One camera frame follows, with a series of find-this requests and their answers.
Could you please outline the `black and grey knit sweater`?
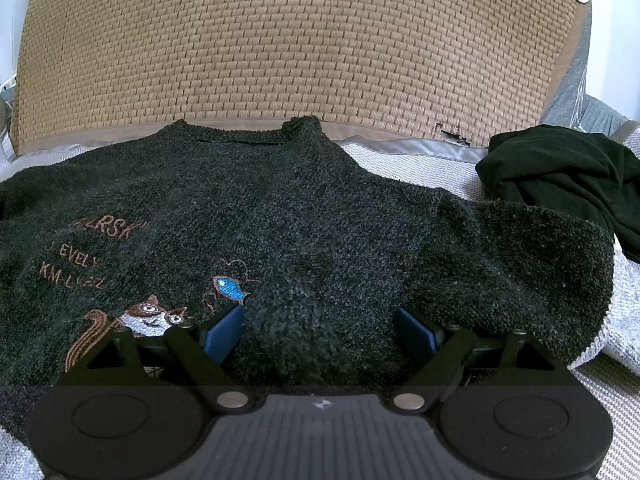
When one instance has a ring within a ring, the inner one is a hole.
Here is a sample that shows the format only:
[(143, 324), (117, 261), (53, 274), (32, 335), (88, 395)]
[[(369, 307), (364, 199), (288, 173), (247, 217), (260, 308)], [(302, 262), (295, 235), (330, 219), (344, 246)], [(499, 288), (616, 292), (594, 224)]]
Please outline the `black and grey knit sweater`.
[(1, 185), (1, 425), (25, 418), (81, 337), (155, 297), (205, 318), (241, 282), (241, 382), (386, 389), (395, 312), (503, 333), (563, 363), (600, 332), (612, 237), (566, 214), (473, 203), (362, 169), (312, 116), (266, 132), (175, 122)]

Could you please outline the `black folded garment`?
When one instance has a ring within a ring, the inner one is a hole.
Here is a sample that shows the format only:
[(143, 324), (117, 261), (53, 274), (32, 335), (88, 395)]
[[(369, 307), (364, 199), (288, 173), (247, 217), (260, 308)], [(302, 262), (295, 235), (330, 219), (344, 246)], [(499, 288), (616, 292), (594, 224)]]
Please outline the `black folded garment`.
[(492, 200), (595, 223), (639, 260), (639, 159), (626, 146), (602, 133), (541, 125), (493, 136), (475, 170)]

